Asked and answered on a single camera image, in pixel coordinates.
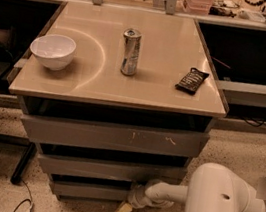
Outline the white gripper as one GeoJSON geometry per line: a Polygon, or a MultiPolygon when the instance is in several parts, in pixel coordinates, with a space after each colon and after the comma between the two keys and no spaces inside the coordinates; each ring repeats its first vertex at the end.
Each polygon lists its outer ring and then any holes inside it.
{"type": "Polygon", "coordinates": [[[158,185],[134,184],[127,195],[127,202],[121,203],[115,212],[132,212],[143,207],[169,208],[175,202],[174,196],[158,185]]]}

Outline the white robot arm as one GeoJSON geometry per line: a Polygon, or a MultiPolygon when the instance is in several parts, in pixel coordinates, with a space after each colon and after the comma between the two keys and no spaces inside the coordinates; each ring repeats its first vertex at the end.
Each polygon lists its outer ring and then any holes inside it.
{"type": "Polygon", "coordinates": [[[160,180],[134,185],[115,212],[185,204],[184,212],[266,212],[256,189],[225,166],[206,163],[195,169],[189,184],[172,185],[160,180]]]}

